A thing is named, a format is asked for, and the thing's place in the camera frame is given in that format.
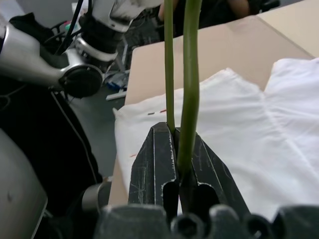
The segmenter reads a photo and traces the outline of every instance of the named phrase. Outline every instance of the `flower stem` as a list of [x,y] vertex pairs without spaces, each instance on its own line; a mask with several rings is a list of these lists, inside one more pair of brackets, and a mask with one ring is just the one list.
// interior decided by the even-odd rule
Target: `flower stem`
[[202,0],[187,0],[184,19],[184,99],[177,167],[181,177],[191,169],[199,108],[197,33]]
[[165,28],[165,87],[167,125],[171,134],[175,135],[174,120],[174,54],[173,54],[173,1],[164,2]]

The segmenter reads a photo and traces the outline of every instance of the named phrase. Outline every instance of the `brown cardboard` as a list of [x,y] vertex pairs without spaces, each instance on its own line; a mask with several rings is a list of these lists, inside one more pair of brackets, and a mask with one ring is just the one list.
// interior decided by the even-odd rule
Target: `brown cardboard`
[[[311,59],[304,50],[256,16],[202,29],[198,33],[200,80],[227,67],[264,90],[272,65],[286,57]],[[134,50],[126,105],[165,93],[164,43]],[[183,39],[174,40],[174,87],[183,86]],[[109,204],[127,203],[116,160]]]
[[319,0],[303,0],[258,15],[314,57],[319,57]]

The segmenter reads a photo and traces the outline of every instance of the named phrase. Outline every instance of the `white cable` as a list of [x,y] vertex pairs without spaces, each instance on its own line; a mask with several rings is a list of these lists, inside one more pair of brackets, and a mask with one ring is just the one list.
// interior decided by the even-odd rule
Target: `white cable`
[[6,100],[6,105],[3,106],[2,108],[0,108],[0,112],[4,111],[11,104],[10,96],[14,95],[15,93],[18,93],[19,91],[21,91],[25,87],[26,87],[26,85],[23,85],[23,86],[19,87],[18,89],[14,90],[14,91],[6,94],[6,95],[0,95],[0,99],[5,99]]
[[70,126],[72,127],[73,131],[75,132],[75,134],[78,136],[78,138],[80,139],[82,145],[84,146],[84,149],[85,149],[85,154],[86,154],[86,157],[88,159],[88,162],[89,162],[89,165],[90,165],[90,168],[91,168],[91,171],[92,171],[92,174],[93,174],[93,177],[94,177],[94,181],[95,183],[97,184],[98,181],[96,179],[96,176],[95,176],[95,173],[94,173],[94,170],[93,170],[93,166],[91,164],[91,161],[90,161],[90,158],[89,158],[89,153],[88,153],[88,150],[85,146],[85,143],[83,141],[83,139],[81,138],[80,134],[78,133],[78,131],[76,130],[76,128],[74,127],[74,125],[72,124],[71,120],[69,119],[69,117],[66,115],[66,113],[64,112],[62,106],[60,105],[59,101],[57,100],[57,98],[55,97],[54,93],[51,92],[51,95],[52,97],[54,98],[55,102],[57,103],[57,105],[59,106],[61,112],[63,113],[64,117],[66,118],[66,120],[68,121],[68,123],[70,124]]

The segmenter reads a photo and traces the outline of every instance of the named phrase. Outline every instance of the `white fabric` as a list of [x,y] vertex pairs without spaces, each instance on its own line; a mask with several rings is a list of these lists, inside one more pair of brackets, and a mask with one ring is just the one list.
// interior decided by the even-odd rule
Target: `white fabric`
[[[264,93],[230,69],[200,84],[198,134],[227,165],[250,211],[268,219],[280,206],[319,203],[317,62],[277,62]],[[176,90],[176,126],[182,98]],[[166,120],[164,109],[165,95],[115,113],[127,191],[136,154],[151,126]]]

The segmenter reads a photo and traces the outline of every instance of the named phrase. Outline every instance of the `black bag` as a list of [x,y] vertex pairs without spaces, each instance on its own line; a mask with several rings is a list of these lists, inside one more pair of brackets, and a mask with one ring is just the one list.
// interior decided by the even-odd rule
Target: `black bag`
[[54,32],[51,28],[42,26],[35,20],[33,12],[23,16],[15,16],[9,20],[9,22],[20,31],[23,31],[30,36],[33,36],[39,41],[39,43],[45,47],[47,51],[54,54],[59,48],[61,42],[59,39],[54,39],[45,43],[46,40],[54,36]]

